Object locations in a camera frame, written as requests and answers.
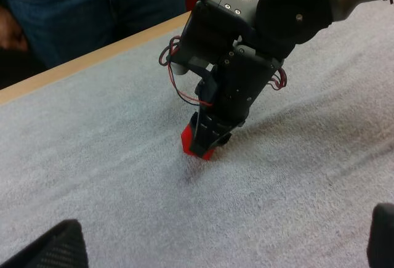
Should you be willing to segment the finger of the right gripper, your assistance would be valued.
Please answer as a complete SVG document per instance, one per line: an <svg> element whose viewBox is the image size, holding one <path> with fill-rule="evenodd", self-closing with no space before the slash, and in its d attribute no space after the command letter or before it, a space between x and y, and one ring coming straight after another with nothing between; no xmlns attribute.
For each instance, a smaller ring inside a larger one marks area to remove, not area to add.
<svg viewBox="0 0 394 268"><path fill-rule="evenodd" d="M206 112L194 112L190 122L192 154L203 158L217 146L216 141L239 126L239 120L222 120Z"/></svg>
<svg viewBox="0 0 394 268"><path fill-rule="evenodd" d="M231 133L228 133L228 134L222 136L221 138L219 138L216 141L215 145L217 147L221 147L221 146L225 145L230 140L230 138L231 138Z"/></svg>

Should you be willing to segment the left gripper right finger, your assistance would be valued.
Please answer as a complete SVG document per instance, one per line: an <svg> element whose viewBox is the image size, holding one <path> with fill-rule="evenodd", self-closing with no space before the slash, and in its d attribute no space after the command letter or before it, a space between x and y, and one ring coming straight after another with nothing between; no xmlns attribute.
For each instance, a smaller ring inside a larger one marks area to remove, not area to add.
<svg viewBox="0 0 394 268"><path fill-rule="evenodd" d="M379 203L374 207L366 252L369 267L393 267L392 203Z"/></svg>

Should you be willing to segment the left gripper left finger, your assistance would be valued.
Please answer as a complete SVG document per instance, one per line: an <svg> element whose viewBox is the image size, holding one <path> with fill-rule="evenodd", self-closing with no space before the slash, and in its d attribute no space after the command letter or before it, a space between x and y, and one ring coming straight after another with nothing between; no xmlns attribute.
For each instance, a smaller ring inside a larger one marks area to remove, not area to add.
<svg viewBox="0 0 394 268"><path fill-rule="evenodd" d="M88 267L82 227L76 219L66 219L42 234L1 267Z"/></svg>

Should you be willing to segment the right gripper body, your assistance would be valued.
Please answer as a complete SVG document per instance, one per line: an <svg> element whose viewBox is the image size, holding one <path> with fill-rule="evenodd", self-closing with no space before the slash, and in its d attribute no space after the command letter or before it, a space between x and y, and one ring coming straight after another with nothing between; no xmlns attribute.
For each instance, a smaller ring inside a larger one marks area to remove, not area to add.
<svg viewBox="0 0 394 268"><path fill-rule="evenodd" d="M178 45L178 64L201 77L200 116L237 126L282 67L272 41L257 30L258 0L198 0Z"/></svg>

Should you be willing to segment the person's hand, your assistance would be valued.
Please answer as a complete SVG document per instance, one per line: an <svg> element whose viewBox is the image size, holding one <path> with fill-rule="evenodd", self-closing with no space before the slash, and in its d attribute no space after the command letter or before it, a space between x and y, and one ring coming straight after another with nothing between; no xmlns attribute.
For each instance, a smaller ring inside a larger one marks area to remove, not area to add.
<svg viewBox="0 0 394 268"><path fill-rule="evenodd" d="M13 15L1 6L1 49L9 51L27 51L28 43L22 28Z"/></svg>

